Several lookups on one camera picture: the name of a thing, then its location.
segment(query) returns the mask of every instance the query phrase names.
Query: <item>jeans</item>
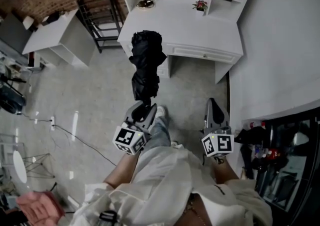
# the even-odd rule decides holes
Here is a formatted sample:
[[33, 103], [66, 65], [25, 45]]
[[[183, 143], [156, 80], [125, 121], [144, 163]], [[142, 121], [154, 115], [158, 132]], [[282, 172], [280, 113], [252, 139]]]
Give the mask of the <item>jeans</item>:
[[156, 147], [171, 147], [171, 140], [168, 131], [168, 121], [164, 116], [154, 119], [154, 125], [150, 130], [151, 139], [144, 146], [141, 155]]

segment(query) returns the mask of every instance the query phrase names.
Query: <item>pink chair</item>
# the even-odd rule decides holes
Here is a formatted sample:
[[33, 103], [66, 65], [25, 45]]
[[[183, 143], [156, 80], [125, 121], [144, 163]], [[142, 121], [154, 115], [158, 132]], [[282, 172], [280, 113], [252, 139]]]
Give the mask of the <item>pink chair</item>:
[[16, 203], [32, 226], [56, 226], [65, 215], [50, 191], [29, 192], [17, 197]]

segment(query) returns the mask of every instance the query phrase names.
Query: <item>white wall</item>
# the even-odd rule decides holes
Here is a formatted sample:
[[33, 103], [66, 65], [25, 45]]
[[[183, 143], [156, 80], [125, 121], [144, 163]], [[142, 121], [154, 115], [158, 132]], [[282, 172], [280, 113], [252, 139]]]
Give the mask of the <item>white wall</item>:
[[230, 71], [230, 124], [320, 106], [320, 0], [248, 0]]

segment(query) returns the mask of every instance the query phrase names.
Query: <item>white shirt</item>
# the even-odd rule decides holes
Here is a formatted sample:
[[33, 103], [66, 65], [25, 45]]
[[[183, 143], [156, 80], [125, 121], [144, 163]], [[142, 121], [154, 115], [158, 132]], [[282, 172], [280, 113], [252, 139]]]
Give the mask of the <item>white shirt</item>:
[[85, 200], [71, 226], [95, 226], [101, 212], [116, 211], [126, 226], [172, 226], [190, 193], [199, 194], [213, 226], [271, 226], [270, 207], [254, 191], [254, 180], [216, 184], [200, 160], [182, 145], [156, 147], [140, 156], [131, 183], [85, 187]]

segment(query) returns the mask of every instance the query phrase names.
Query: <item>necklace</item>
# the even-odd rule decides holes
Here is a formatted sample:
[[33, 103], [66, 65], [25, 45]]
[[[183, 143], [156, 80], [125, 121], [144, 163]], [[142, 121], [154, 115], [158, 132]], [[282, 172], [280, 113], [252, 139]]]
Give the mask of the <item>necklace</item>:
[[202, 219], [202, 217], [195, 210], [195, 208], [194, 208], [194, 200], [195, 200], [195, 195], [193, 193], [191, 193], [183, 213], [185, 214], [188, 210], [191, 210], [198, 217], [198, 219], [202, 222], [202, 224], [204, 226], [207, 226], [205, 221]]

